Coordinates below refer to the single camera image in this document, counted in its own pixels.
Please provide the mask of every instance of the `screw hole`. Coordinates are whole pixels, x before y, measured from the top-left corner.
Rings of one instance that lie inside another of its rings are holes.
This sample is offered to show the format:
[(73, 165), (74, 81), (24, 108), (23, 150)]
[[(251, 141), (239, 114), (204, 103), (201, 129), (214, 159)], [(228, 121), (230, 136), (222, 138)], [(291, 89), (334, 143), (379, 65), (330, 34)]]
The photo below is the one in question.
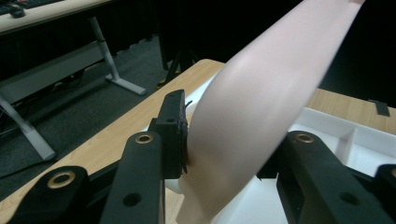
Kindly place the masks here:
[(123, 204), (128, 207), (133, 207), (142, 201), (142, 196), (138, 193), (130, 193), (122, 200)]
[(304, 143), (312, 143), (314, 142), (314, 138), (311, 137), (308, 134), (304, 134), (304, 133), (298, 133), (296, 134), (296, 139), (300, 142), (304, 142)]
[(341, 198), (341, 200), (343, 200), (345, 203), (350, 203), (350, 204), (352, 204), (352, 205), (359, 205), (361, 202), (359, 201), (359, 199), (355, 196), (355, 195), (353, 195), (353, 194), (351, 194), (351, 193), (348, 193), (348, 192), (343, 192), (343, 193), (341, 193), (340, 194), (340, 198)]
[(135, 141), (136, 141), (136, 143), (138, 143), (138, 144), (146, 144), (146, 143), (151, 142), (152, 139), (153, 139), (153, 137), (152, 137), (151, 135), (149, 135), (149, 134), (143, 134), (143, 135), (137, 136), (136, 139), (135, 139)]

